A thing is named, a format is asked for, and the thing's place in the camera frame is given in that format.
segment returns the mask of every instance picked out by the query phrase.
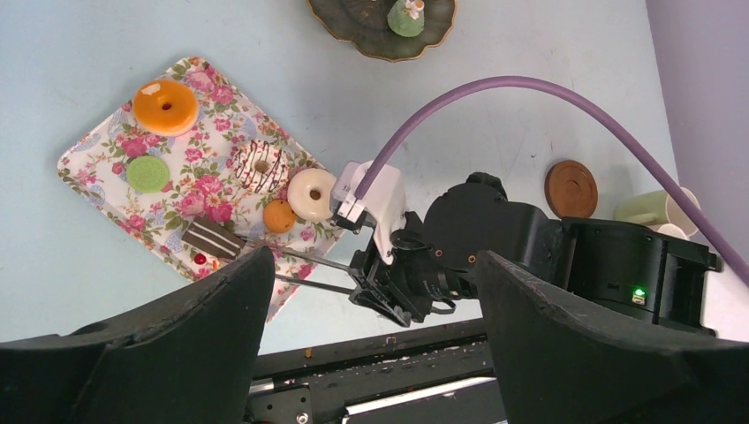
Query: purple wall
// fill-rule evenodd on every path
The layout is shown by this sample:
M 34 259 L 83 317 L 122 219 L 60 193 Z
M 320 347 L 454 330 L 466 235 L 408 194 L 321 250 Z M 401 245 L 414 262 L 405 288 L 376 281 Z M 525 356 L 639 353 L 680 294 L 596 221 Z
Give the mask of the purple wall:
M 749 258 L 749 1 L 647 0 L 647 13 L 679 181 Z

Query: green macaron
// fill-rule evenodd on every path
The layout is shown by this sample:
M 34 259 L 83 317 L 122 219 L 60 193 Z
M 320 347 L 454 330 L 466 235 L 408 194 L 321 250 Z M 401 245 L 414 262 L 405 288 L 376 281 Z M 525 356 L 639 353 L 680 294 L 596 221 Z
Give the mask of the green macaron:
M 136 157 L 125 171 L 127 184 L 141 193 L 156 193 L 169 184 L 169 167 L 158 157 Z

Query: white donut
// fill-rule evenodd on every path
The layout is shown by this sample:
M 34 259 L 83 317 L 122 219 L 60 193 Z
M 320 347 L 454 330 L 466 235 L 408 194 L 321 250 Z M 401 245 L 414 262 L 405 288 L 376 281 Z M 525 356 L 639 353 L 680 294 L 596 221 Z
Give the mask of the white donut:
M 291 209 L 298 217 L 311 223 L 320 223 L 333 216 L 330 211 L 330 193 L 336 177 L 326 170 L 310 168 L 295 175 L 289 183 L 288 198 Z

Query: green cup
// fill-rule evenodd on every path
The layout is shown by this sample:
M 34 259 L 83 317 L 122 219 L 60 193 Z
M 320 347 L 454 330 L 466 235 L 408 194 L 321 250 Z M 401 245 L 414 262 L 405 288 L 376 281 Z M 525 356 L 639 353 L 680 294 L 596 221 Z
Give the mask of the green cup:
M 681 190 L 694 203 L 694 206 L 700 207 L 700 203 L 697 202 L 697 198 L 691 191 L 683 187 L 681 187 Z M 689 219 L 689 216 L 665 190 L 641 194 L 620 203 L 614 210 L 614 219 L 642 225 L 673 223 L 682 229 L 688 237 L 697 232 L 697 225 Z

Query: brown coaster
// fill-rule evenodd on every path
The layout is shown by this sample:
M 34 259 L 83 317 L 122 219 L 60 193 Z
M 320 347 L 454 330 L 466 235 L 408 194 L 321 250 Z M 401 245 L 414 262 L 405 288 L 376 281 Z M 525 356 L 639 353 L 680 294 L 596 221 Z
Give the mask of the brown coaster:
M 582 163 L 562 161 L 546 174 L 546 201 L 560 218 L 589 218 L 598 205 L 598 187 Z

